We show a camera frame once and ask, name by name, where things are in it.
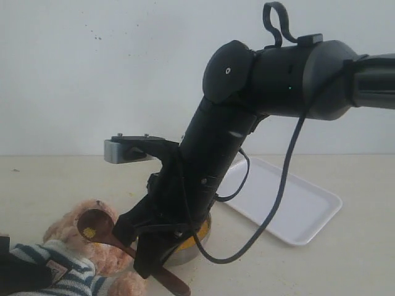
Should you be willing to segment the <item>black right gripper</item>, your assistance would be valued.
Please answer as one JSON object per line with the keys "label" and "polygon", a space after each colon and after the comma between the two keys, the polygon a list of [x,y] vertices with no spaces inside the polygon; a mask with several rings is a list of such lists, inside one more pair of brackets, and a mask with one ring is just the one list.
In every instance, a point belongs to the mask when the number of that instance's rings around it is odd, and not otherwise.
{"label": "black right gripper", "polygon": [[[147,279],[197,230],[213,205],[213,158],[165,154],[150,175],[148,193],[119,216],[112,233],[126,247],[137,240],[133,267]],[[175,232],[186,232],[177,236]]]}

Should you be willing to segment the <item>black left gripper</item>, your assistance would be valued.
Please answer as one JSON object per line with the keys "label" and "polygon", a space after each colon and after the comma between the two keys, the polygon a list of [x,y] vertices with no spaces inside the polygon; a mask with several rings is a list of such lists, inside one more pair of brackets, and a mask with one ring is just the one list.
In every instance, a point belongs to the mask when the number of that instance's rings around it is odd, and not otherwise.
{"label": "black left gripper", "polygon": [[0,256],[1,293],[30,292],[51,286],[51,269],[10,254],[9,236],[0,237]]}

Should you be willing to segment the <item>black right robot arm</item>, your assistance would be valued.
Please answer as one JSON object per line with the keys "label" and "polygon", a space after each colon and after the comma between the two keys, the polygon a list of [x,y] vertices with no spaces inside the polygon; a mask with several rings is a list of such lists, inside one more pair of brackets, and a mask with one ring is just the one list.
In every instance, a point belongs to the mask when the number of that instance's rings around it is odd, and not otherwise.
{"label": "black right robot arm", "polygon": [[146,196],[114,228],[123,244],[137,242],[134,267],[143,278],[198,230],[244,140],[264,118],[335,120],[351,107],[393,109],[394,55],[358,55],[333,40],[260,51],[232,41],[209,60],[202,88],[181,142],[112,138],[118,163],[146,155],[162,162]]}

